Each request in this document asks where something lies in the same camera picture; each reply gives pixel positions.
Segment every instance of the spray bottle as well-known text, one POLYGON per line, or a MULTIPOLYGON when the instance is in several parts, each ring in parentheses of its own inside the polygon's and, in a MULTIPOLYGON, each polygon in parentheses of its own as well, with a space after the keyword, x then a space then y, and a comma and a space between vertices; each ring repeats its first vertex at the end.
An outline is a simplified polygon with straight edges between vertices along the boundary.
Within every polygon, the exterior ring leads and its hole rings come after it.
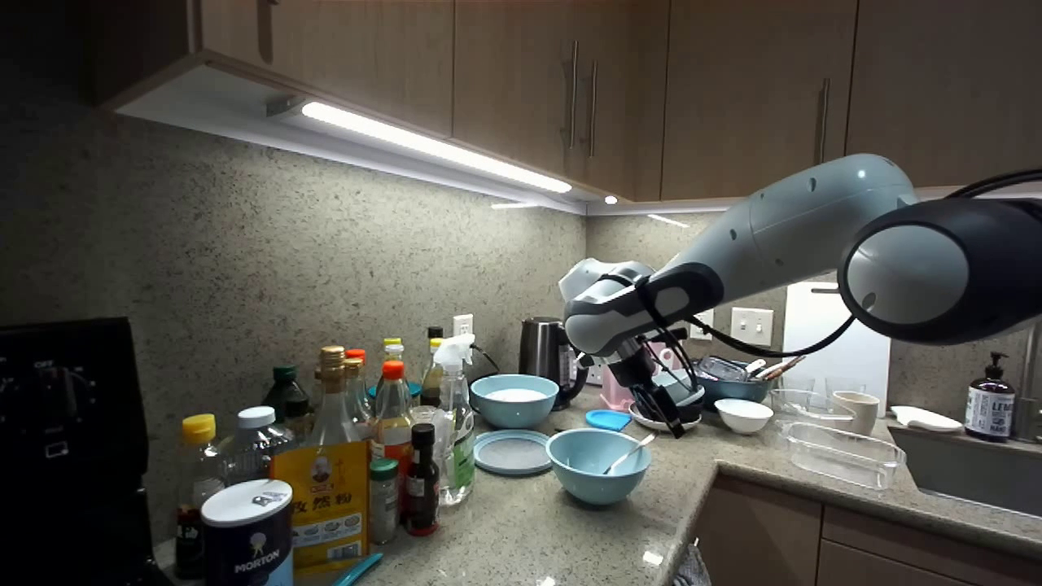
POLYGON ((455 508, 466 502, 476 482, 476 457, 473 457, 473 431, 476 414, 470 408, 470 382, 466 365, 473 365, 476 337, 442 340, 434 362, 442 367, 442 414, 445 414, 445 440, 442 440, 442 493, 439 505, 455 508))

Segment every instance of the kettle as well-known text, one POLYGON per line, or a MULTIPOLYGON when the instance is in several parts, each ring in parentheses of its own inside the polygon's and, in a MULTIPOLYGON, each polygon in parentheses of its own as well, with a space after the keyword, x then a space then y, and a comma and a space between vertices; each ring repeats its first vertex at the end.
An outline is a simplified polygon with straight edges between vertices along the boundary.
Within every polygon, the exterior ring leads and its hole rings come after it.
POLYGON ((522 371, 557 382, 557 408, 569 405, 589 371, 589 359, 581 362, 576 382, 572 382, 572 344, 568 341, 568 333, 557 318, 535 317, 522 322, 522 371))

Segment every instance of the tray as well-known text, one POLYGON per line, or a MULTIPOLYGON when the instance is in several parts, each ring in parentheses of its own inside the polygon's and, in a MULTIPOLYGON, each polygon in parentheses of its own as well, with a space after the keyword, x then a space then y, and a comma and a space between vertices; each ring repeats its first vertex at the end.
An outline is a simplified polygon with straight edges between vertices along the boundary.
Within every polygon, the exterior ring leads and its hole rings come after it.
POLYGON ((904 467, 904 449, 834 427, 791 424, 783 437, 798 469, 864 490, 888 490, 904 467))

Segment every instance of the countertop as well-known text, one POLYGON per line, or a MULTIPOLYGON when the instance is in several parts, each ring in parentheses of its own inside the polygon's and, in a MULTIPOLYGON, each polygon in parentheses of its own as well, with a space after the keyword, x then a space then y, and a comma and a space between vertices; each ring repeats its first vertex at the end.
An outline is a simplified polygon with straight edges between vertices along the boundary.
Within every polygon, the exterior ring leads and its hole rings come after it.
MULTIPOLYGON (((557 411, 545 433, 584 427, 586 408, 598 408, 595 391, 584 391, 572 408, 557 411)), ((687 543, 696 537, 694 517, 715 474, 811 496, 818 502, 891 517, 993 551, 1042 560, 1042 517, 974 505, 964 499, 925 496, 907 469, 888 490, 811 474, 787 464, 773 424, 758 437, 735 437, 702 417, 696 431, 673 440, 662 433, 651 449, 644 482, 615 508, 572 502, 552 473, 503 478, 480 473, 476 493, 455 512, 439 512, 434 537, 397 533, 363 582, 671 582, 687 543)), ((329 586, 336 576, 303 576, 303 586, 329 586)))

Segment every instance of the jar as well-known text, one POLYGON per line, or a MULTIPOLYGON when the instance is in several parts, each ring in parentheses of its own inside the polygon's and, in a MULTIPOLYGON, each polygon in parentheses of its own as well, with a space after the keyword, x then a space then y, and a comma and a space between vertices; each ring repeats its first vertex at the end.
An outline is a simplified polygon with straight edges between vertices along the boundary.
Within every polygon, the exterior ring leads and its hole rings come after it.
POLYGON ((372 459, 368 467, 368 533, 372 543, 389 548, 397 531, 397 464, 372 459))

